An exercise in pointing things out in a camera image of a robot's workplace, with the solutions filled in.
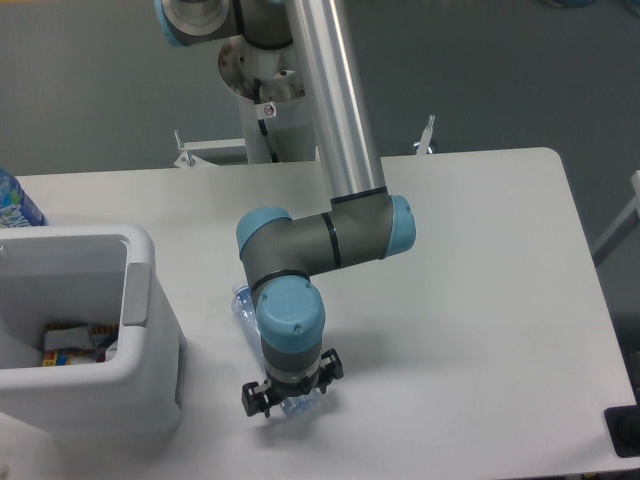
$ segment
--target gray joint housing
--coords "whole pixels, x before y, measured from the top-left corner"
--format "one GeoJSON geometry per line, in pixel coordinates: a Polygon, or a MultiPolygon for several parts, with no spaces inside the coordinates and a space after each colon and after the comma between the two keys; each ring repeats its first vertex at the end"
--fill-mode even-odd
{"type": "Polygon", "coordinates": [[[392,226],[393,206],[386,191],[334,203],[328,213],[267,223],[241,252],[254,305],[273,278],[311,277],[383,258],[392,226]]]}
{"type": "Polygon", "coordinates": [[[248,43],[265,50],[284,48],[292,43],[284,4],[267,0],[229,0],[228,13],[222,24],[210,32],[196,34],[194,25],[199,25],[208,9],[214,8],[209,4],[217,6],[219,3],[219,0],[164,0],[164,16],[176,40],[190,46],[243,35],[248,43]],[[175,13],[167,14],[167,8],[173,8],[175,13]]]}

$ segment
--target black ring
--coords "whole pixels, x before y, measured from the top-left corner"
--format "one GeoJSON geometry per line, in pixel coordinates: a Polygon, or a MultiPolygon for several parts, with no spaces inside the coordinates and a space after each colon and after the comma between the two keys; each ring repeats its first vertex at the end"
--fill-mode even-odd
{"type": "Polygon", "coordinates": [[[242,15],[240,0],[233,0],[233,10],[236,13],[236,30],[238,30],[238,35],[244,35],[244,16],[242,15]]]}
{"type": "Polygon", "coordinates": [[[271,280],[275,280],[276,278],[286,277],[287,275],[295,275],[298,277],[302,277],[305,280],[309,280],[309,275],[307,275],[307,273],[303,272],[302,270],[278,270],[277,272],[273,272],[273,273],[270,273],[269,275],[265,275],[260,280],[255,282],[251,286],[251,289],[250,289],[251,294],[253,295],[253,293],[265,283],[271,280]]]}
{"type": "Polygon", "coordinates": [[[336,227],[333,225],[331,221],[331,217],[328,213],[323,213],[322,218],[324,219],[324,223],[327,225],[327,230],[329,230],[329,238],[331,239],[331,248],[333,248],[333,263],[335,264],[336,270],[342,268],[342,257],[340,255],[340,245],[338,244],[338,235],[336,234],[336,227]]]}
{"type": "Polygon", "coordinates": [[[344,203],[350,200],[357,200],[359,198],[370,197],[372,195],[378,195],[379,193],[385,193],[387,187],[374,188],[373,190],[366,190],[364,192],[352,193],[351,195],[344,195],[342,197],[336,197],[331,199],[331,205],[336,203],[344,203]]]}
{"type": "Polygon", "coordinates": [[[251,40],[249,37],[247,37],[244,33],[242,34],[242,36],[244,37],[245,41],[251,45],[252,47],[258,48],[260,50],[281,50],[283,48],[287,48],[289,45],[293,44],[293,38],[290,38],[289,40],[282,42],[282,43],[277,43],[275,45],[267,45],[264,43],[259,43],[256,42],[254,40],[251,40]]]}

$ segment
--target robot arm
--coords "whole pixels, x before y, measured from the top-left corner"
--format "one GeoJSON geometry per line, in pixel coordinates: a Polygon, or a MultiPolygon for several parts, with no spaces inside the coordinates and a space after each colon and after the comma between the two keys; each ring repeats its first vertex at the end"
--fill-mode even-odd
{"type": "MultiPolygon", "coordinates": [[[[164,6],[169,0],[162,1],[164,6]]],[[[268,416],[284,398],[314,387],[324,393],[332,380],[342,377],[337,353],[321,354],[325,310],[310,277],[404,252],[412,247],[416,228],[407,201],[387,192],[344,0],[239,3],[248,18],[260,17],[247,14],[254,7],[255,12],[264,9],[263,19],[271,18],[276,8],[280,15],[286,13],[273,25],[286,22],[285,32],[296,49],[332,204],[330,212],[297,220],[281,208],[263,207],[238,224],[240,259],[256,308],[267,375],[263,384],[246,384],[242,400],[247,415],[268,416]]],[[[253,30],[256,34],[270,32],[272,23],[261,25],[262,30],[253,30]]],[[[247,38],[247,33],[248,42],[258,38],[253,33],[247,38]]]]}
{"type": "Polygon", "coordinates": [[[176,46],[243,35],[257,48],[291,45],[291,32],[279,2],[264,0],[155,0],[167,40],[176,46]]]}

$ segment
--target blue bottle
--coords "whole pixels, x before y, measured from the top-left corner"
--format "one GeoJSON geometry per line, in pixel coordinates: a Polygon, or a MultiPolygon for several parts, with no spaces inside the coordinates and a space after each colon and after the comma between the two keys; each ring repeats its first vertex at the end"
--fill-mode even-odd
{"type": "MultiPolygon", "coordinates": [[[[258,330],[256,313],[253,309],[253,302],[251,301],[251,292],[249,291],[249,287],[246,285],[238,284],[233,287],[233,293],[235,298],[231,302],[231,310],[233,310],[236,321],[242,328],[244,336],[247,339],[247,343],[249,344],[249,348],[262,368],[263,361],[260,330],[258,330]]],[[[293,418],[313,408],[319,401],[320,393],[317,388],[314,388],[308,395],[286,398],[280,406],[287,418],[293,418]]]]}
{"type": "Polygon", "coordinates": [[[46,222],[20,182],[0,168],[0,228],[36,227],[46,222]]]}

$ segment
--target white table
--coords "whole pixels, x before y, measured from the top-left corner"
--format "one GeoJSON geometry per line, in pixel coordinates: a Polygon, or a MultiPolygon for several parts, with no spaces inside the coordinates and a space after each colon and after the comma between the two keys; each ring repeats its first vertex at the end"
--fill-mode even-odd
{"type": "Polygon", "coordinates": [[[603,411],[634,398],[562,164],[546,149],[389,158],[407,254],[314,278],[345,377],[316,410],[246,418],[263,374],[229,308],[235,225],[328,210],[318,165],[22,178],[56,223],[136,223],[189,340],[184,421],[118,444],[0,416],[10,479],[509,478],[640,467],[603,411]]]}

